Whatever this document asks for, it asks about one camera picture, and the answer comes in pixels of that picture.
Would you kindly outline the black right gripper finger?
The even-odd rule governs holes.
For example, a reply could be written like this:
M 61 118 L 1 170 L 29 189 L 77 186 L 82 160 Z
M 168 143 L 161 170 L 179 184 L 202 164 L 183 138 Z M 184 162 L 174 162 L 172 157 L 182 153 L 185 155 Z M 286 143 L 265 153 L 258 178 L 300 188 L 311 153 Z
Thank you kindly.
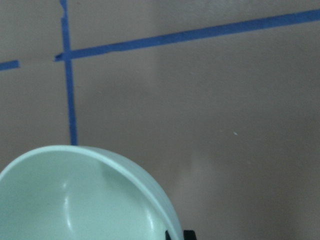
M 196 233 L 194 230 L 184 230 L 183 238 L 184 240 L 197 240 Z

